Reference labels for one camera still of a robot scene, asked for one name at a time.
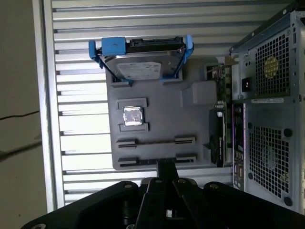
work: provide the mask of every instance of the black wire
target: black wire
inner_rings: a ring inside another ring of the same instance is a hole
[[[11,116],[2,117],[2,118],[0,118],[0,121],[4,120],[4,119],[8,119],[8,118],[22,118],[22,117],[33,115],[33,114],[36,114],[36,113],[39,113],[39,111],[34,111],[34,112],[31,112],[31,113],[21,114],[21,115],[11,115]]]

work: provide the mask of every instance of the floor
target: floor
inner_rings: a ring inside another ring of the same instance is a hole
[[[0,117],[39,109],[31,0],[1,2]],[[0,151],[34,141],[39,114],[0,121]],[[46,214],[42,148],[0,163],[0,228],[18,229]]]

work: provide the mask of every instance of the ventilation grille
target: ventilation grille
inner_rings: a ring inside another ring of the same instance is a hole
[[[289,38],[285,34],[255,54],[256,95],[289,94]]]
[[[289,194],[289,143],[281,140],[281,131],[254,127],[250,133],[250,170],[254,181],[279,198]]]

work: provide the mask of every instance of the gray block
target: gray block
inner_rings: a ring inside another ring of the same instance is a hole
[[[215,81],[195,82],[181,91],[182,106],[214,105],[217,102]]]

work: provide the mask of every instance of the gray plastic board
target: gray plastic board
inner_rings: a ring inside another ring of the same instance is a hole
[[[212,105],[193,104],[183,107],[182,90],[189,88],[194,82],[206,80],[206,65],[215,62],[217,60],[214,58],[190,59],[183,68],[183,81],[172,84],[163,84],[158,80],[135,81],[131,87],[113,87],[110,74],[106,74],[112,161],[115,169],[155,167],[121,167],[119,160],[124,160],[122,158],[146,160],[177,157],[179,154],[196,154],[196,159],[194,162],[177,163],[177,167],[211,166],[210,152],[203,145],[209,143],[209,112]],[[196,93],[197,96],[211,96],[209,90]],[[125,106],[142,107],[143,125],[124,126]],[[195,141],[189,144],[170,143],[180,136],[194,137]],[[140,145],[119,147],[120,144],[132,144],[134,139]]]

